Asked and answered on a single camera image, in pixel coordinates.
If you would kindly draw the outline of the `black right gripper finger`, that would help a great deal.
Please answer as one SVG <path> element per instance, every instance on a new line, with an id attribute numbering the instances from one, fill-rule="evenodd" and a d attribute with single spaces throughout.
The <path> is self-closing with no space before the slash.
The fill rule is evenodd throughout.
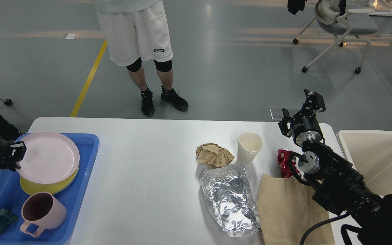
<path id="1" fill-rule="evenodd" d="M 286 137 L 291 137 L 292 133 L 291 130 L 289 129 L 288 124 L 291 123 L 292 117 L 290 117 L 289 111 L 286 108 L 282 109 L 282 119 L 279 121 L 278 126 L 281 131 L 281 134 L 286 136 Z"/>
<path id="2" fill-rule="evenodd" d="M 321 94 L 311 92 L 308 89 L 304 89 L 304 93 L 306 99 L 303 103 L 303 116 L 311 117 L 315 113 L 322 113 L 326 110 L 325 101 Z"/>

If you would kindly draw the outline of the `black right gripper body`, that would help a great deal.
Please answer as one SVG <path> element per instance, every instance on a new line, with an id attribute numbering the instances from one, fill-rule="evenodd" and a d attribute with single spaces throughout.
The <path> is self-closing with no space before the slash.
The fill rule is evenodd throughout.
<path id="1" fill-rule="evenodd" d="M 302 146 L 306 141 L 322 141 L 323 133 L 315 116 L 295 118 L 290 123 L 294 144 Z"/>

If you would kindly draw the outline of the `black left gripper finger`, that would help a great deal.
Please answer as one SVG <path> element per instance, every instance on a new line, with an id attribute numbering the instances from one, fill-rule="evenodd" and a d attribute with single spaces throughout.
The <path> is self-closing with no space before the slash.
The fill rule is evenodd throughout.
<path id="1" fill-rule="evenodd" d="M 17 141 L 14 144 L 8 146 L 8 153 L 10 160 L 21 161 L 23 160 L 27 147 L 24 141 Z"/>
<path id="2" fill-rule="evenodd" d="M 11 171 L 16 171 L 21 169 L 19 162 L 0 162 L 0 169 L 9 169 Z"/>

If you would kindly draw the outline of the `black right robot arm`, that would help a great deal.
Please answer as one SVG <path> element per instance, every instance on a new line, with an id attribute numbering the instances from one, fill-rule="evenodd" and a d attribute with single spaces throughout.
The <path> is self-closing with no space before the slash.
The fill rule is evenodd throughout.
<path id="1" fill-rule="evenodd" d="M 352 244 L 348 231 L 355 232 L 363 245 L 392 245 L 392 194 L 384 197 L 370 191 L 364 177 L 352 163 L 325 145 L 316 113 L 325 111 L 322 95 L 304 90 L 306 100 L 293 116 L 283 109 L 279 122 L 281 133 L 292 137 L 303 153 L 291 152 L 288 167 L 303 185 L 314 189 L 312 199 L 336 217 L 319 222 L 303 234 L 308 235 L 322 225 L 352 216 L 358 227 L 343 224 L 341 235 L 346 245 Z"/>

